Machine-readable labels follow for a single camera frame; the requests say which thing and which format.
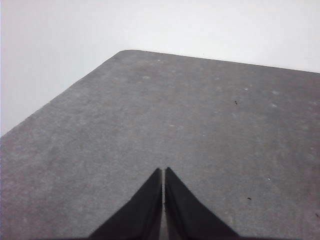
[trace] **wall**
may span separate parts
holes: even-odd
[[[320,72],[318,0],[2,0],[1,134],[118,51]]]

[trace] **black object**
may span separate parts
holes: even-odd
[[[157,240],[161,213],[162,172],[157,168],[131,200],[89,237],[60,240]],[[202,205],[169,167],[165,213],[170,240],[275,240],[239,236]]]

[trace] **white wall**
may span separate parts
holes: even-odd
[[[1,134],[118,51],[320,72],[319,0],[2,0]]]

